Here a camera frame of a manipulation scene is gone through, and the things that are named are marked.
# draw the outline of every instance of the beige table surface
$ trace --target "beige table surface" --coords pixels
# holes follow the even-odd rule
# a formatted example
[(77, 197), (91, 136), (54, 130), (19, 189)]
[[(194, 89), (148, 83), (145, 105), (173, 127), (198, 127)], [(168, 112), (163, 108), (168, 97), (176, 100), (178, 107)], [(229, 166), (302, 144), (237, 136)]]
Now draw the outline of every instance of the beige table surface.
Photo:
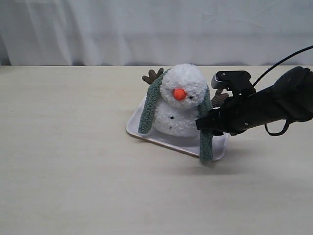
[(151, 68), (0, 67), (0, 235), (311, 235), (313, 121), (232, 137), (207, 168), (126, 133)]

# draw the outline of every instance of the white backdrop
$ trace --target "white backdrop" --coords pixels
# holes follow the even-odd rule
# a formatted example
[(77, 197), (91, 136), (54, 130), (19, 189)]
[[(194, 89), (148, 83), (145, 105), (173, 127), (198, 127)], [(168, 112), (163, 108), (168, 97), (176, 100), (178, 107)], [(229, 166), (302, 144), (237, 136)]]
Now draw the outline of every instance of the white backdrop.
[(268, 65), (312, 44), (313, 0), (0, 0), (12, 65)]

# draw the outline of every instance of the stuffed toy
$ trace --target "stuffed toy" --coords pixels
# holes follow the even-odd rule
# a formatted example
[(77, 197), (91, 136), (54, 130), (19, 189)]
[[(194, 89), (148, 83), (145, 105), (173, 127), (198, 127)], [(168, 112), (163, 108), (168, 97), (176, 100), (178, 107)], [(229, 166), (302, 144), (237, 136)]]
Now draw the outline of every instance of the stuffed toy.
[(194, 137), (200, 134), (201, 162), (211, 161), (213, 135), (210, 130), (196, 127), (196, 119), (204, 117), (214, 107), (219, 107), (228, 97), (217, 90), (210, 99), (210, 90), (200, 70), (191, 64), (175, 65), (142, 79), (150, 86), (140, 117), (138, 132), (148, 134), (151, 128), (176, 137)]

